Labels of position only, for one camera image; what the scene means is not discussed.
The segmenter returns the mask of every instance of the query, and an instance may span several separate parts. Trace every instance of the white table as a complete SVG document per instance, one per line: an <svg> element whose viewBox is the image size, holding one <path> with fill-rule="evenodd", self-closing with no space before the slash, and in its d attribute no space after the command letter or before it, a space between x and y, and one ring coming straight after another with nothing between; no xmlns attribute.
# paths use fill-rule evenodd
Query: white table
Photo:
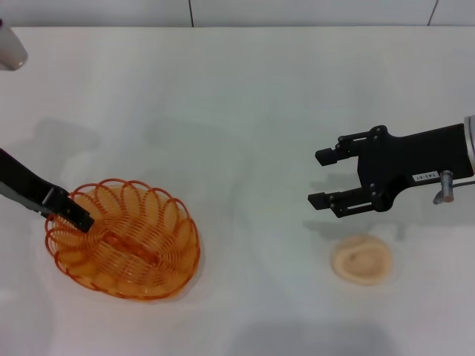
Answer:
<svg viewBox="0 0 475 356"><path fill-rule="evenodd" d="M475 28L19 28L0 73L0 147L67 189L141 179L181 198L203 238L199 276L152 304L56 270L43 220L0 199L0 354L446 356L475 354L475 188L432 205L336 219L307 194L355 188L356 161L318 149L475 113ZM394 250L375 288L330 269L338 239Z"/></svg>

